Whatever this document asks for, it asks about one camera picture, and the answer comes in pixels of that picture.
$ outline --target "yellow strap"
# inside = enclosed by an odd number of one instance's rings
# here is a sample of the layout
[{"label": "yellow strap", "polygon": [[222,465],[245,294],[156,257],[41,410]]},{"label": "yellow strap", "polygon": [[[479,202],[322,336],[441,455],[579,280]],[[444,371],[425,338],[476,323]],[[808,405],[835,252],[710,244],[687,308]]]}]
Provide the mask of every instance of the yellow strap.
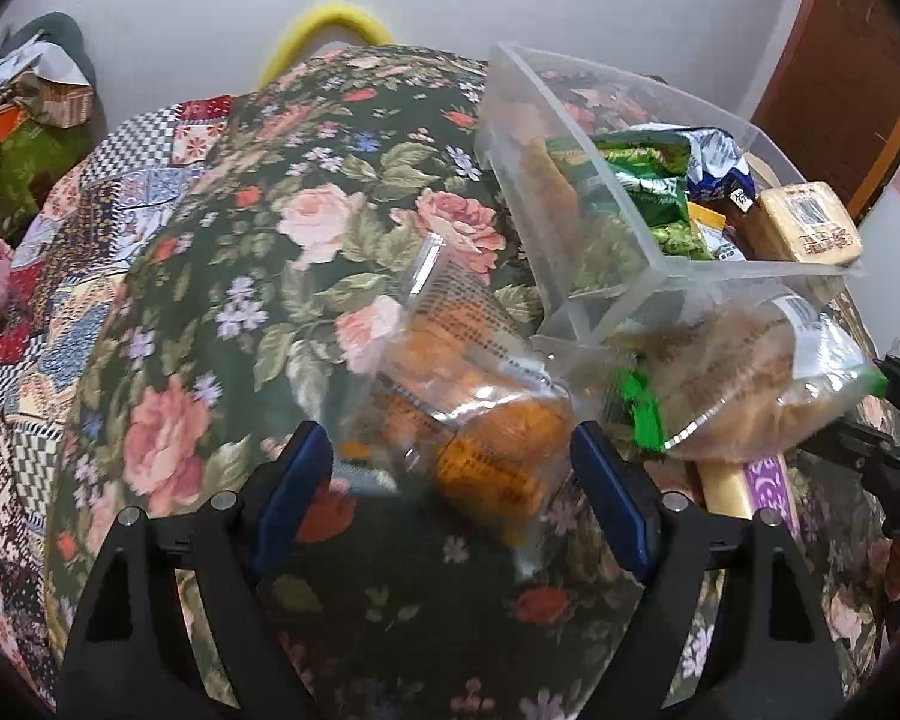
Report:
[{"label": "yellow strap", "polygon": [[338,25],[357,33],[368,46],[394,42],[391,33],[378,20],[354,5],[343,1],[327,2],[304,14],[280,41],[276,52],[266,63],[258,88],[275,81],[290,65],[298,61],[303,47],[319,30]]}]

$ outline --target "wooden door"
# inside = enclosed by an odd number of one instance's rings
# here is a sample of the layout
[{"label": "wooden door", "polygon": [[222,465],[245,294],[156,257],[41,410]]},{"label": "wooden door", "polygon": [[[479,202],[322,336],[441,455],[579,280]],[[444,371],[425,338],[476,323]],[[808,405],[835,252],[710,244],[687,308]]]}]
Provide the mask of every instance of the wooden door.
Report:
[{"label": "wooden door", "polygon": [[890,6],[803,0],[754,123],[858,215],[900,156],[900,23]]}]

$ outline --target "blue gripper pad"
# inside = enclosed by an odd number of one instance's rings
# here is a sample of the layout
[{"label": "blue gripper pad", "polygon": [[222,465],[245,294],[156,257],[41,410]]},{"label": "blue gripper pad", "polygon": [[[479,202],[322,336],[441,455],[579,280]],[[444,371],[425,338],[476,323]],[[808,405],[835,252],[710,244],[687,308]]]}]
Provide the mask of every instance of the blue gripper pad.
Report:
[{"label": "blue gripper pad", "polygon": [[259,581],[293,552],[296,532],[321,481],[333,471],[333,445],[315,422],[303,422],[280,455],[287,461],[257,523],[250,570]]},{"label": "blue gripper pad", "polygon": [[595,422],[570,437],[570,464],[618,565],[642,584],[660,554],[660,492],[636,463],[625,463]]}]

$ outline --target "purple package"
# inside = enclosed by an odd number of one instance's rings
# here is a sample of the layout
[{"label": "purple package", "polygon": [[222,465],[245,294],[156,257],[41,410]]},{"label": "purple package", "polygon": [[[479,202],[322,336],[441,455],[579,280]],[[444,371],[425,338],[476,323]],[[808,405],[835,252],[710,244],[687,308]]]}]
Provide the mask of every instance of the purple package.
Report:
[{"label": "purple package", "polygon": [[767,458],[744,468],[746,486],[754,509],[774,509],[787,523],[791,535],[797,537],[794,500],[787,484],[787,466],[781,458]]}]

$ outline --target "packaged bread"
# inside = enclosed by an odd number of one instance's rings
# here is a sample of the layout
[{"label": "packaged bread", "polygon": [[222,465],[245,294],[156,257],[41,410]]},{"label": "packaged bread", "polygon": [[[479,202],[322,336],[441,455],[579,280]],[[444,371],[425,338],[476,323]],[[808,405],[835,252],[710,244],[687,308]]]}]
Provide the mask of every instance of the packaged bread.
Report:
[{"label": "packaged bread", "polygon": [[678,460],[778,455],[882,381],[847,332],[789,290],[732,298],[642,341],[622,387],[634,440]]},{"label": "packaged bread", "polygon": [[850,214],[823,181],[761,191],[744,225],[761,260],[849,265],[863,250]]}]

